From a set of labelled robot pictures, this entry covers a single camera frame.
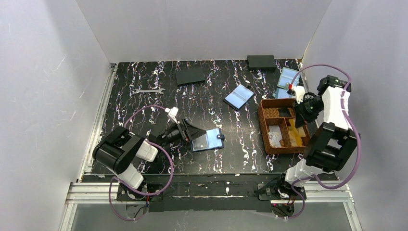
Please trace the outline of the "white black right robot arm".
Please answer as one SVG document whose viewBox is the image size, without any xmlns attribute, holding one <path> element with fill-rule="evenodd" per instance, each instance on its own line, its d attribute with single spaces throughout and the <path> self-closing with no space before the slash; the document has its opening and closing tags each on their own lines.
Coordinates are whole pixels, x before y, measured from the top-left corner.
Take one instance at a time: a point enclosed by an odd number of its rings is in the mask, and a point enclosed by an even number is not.
<svg viewBox="0 0 408 231">
<path fill-rule="evenodd" d="M 323 122 L 308 141 L 303 159 L 286 170 L 283 186 L 298 189 L 321 173 L 341 170 L 361 144 L 348 113 L 350 84 L 328 75 L 320 80 L 317 91 L 312 94 L 301 86 L 289 88 L 295 96 L 295 127 L 316 120 L 320 112 Z"/>
</svg>

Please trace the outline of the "dark blue card holder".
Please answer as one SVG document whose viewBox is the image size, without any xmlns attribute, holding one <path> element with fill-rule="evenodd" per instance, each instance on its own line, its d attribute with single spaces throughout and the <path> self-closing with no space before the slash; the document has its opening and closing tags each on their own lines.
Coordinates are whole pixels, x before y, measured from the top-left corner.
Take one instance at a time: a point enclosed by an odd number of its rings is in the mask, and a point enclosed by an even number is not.
<svg viewBox="0 0 408 231">
<path fill-rule="evenodd" d="M 225 140 L 225 136 L 224 134 L 222 134 L 221 129 L 215 128 L 215 129 L 207 130 L 205 135 L 199 137 L 195 141 L 207 141 L 207 144 L 208 144 L 207 149 L 198 151 L 198 152 L 201 152 L 201 151 L 224 148 L 224 140 Z"/>
</svg>

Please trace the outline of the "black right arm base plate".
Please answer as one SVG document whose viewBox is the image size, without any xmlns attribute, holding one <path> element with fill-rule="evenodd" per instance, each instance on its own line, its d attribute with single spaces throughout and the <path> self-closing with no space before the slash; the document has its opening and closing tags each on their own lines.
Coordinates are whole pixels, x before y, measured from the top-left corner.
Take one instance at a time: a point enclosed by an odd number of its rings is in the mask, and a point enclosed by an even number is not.
<svg viewBox="0 0 408 231">
<path fill-rule="evenodd" d="M 257 195 L 258 199 L 261 201 L 270 200 L 284 200 L 289 201 L 295 198 L 295 200 L 301 200 L 301 196 L 306 200 L 306 190 L 304 188 L 295 187 L 297 192 L 293 191 L 291 187 L 278 189 L 276 183 L 260 183 L 257 184 L 254 193 Z"/>
</svg>

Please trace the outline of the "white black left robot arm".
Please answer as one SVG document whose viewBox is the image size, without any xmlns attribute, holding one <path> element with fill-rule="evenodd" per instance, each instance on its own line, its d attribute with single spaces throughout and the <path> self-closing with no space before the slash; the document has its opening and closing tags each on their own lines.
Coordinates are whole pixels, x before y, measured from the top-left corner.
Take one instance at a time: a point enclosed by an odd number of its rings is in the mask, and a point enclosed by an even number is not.
<svg viewBox="0 0 408 231">
<path fill-rule="evenodd" d="M 205 134 L 206 130 L 191 125 L 186 119 L 172 122 L 168 128 L 154 128 L 147 138 L 118 126 L 96 145 L 92 158 L 112 171 L 129 189 L 137 190 L 144 178 L 132 164 L 135 157 L 153 162 L 161 151 L 157 146 L 175 141 L 189 143 Z"/>
</svg>

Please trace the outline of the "thin translucent credit card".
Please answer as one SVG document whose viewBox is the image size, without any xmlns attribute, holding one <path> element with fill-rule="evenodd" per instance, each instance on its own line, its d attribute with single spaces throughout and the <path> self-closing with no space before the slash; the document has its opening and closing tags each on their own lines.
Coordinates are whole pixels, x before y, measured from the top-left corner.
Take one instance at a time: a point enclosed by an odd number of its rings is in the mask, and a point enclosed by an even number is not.
<svg viewBox="0 0 408 231">
<path fill-rule="evenodd" d="M 208 147 L 207 141 L 193 141 L 192 150 L 198 152 L 200 150 L 206 150 Z"/>
</svg>

